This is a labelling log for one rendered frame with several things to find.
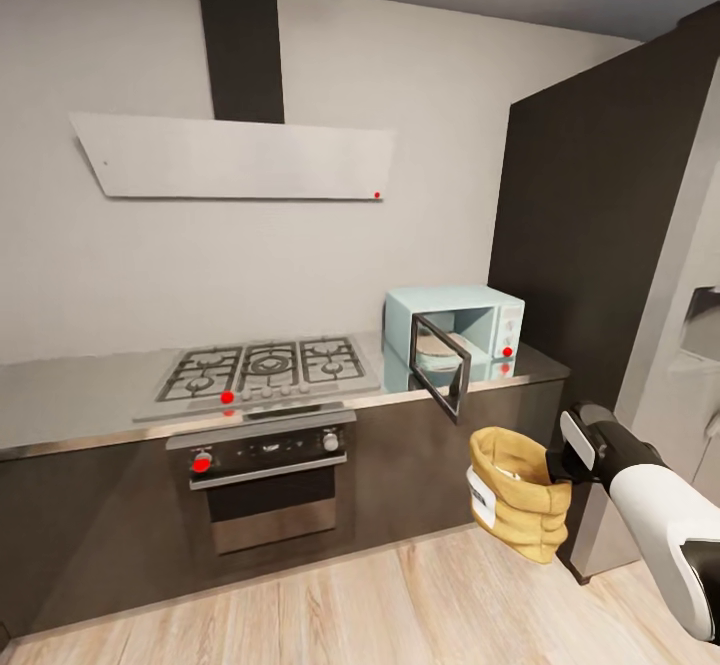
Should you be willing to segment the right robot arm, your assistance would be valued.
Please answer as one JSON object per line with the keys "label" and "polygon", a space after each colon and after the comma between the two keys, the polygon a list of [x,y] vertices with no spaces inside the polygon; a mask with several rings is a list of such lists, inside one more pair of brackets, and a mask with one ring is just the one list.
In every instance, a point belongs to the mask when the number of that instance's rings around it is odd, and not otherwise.
{"label": "right robot arm", "polygon": [[552,481],[600,482],[680,625],[720,646],[720,508],[597,403],[561,414],[564,450],[547,450]]}

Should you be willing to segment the microwave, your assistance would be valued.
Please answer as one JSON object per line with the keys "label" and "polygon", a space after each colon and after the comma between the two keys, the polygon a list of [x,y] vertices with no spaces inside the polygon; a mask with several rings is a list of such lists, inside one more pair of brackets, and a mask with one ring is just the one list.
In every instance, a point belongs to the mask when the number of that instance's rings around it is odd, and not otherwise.
{"label": "microwave", "polygon": [[385,340],[455,426],[471,362],[517,354],[525,302],[483,284],[391,288]]}

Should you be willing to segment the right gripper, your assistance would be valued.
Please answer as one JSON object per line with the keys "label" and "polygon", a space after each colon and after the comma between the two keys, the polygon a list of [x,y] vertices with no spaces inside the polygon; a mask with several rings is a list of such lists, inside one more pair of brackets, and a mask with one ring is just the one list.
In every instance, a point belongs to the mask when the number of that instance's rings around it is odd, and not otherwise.
{"label": "right gripper", "polygon": [[575,462],[566,446],[564,450],[547,450],[545,452],[547,467],[552,481],[558,479],[573,480],[574,483],[600,482],[584,464]]}

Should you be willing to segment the popcorn bag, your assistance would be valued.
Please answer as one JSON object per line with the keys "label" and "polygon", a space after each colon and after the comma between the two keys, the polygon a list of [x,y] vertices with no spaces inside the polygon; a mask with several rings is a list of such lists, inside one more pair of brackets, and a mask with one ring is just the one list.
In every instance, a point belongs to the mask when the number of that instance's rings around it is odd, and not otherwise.
{"label": "popcorn bag", "polygon": [[552,481],[547,449],[526,435],[487,427],[470,438],[467,471],[477,523],[525,558],[553,562],[567,540],[573,480]]}

